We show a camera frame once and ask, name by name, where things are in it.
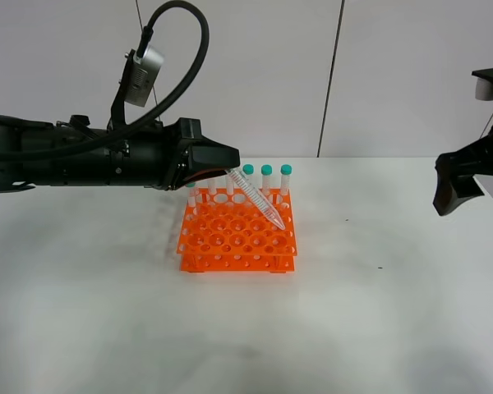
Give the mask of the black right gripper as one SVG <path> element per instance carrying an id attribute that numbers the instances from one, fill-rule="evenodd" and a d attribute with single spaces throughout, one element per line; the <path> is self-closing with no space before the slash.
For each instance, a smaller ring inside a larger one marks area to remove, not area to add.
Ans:
<path id="1" fill-rule="evenodd" d="M 455 152 L 441 154 L 435 161 L 435 169 L 433 206 L 444 217 L 484 195 L 473 176 L 493 176 L 493 138 L 483 137 Z"/>

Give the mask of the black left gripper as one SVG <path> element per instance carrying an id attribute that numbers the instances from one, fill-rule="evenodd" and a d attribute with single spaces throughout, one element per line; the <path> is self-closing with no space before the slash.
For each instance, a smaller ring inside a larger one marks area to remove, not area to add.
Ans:
<path id="1" fill-rule="evenodd" d="M 177 190 L 240 165 L 238 149 L 201 138 L 201 123 L 192 118 L 155 121 L 129 137 L 126 148 L 110 155 L 110 186 Z"/>

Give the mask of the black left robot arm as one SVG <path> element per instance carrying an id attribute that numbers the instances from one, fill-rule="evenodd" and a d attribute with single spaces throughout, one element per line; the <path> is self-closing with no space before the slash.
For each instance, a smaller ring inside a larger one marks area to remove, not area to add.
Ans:
<path id="1" fill-rule="evenodd" d="M 0 116 L 0 193 L 36 186 L 144 186 L 177 190 L 240 164 L 237 149 L 203 136 L 200 121 L 154 121 L 120 140 L 84 116 L 55 124 Z"/>

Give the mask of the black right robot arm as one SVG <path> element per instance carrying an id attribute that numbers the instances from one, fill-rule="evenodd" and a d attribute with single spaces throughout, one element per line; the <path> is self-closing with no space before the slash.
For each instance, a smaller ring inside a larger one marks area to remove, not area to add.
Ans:
<path id="1" fill-rule="evenodd" d="M 487 135 L 435 161 L 437 185 L 433 206 L 444 217 L 485 193 L 475 176 L 493 176 L 493 125 Z"/>

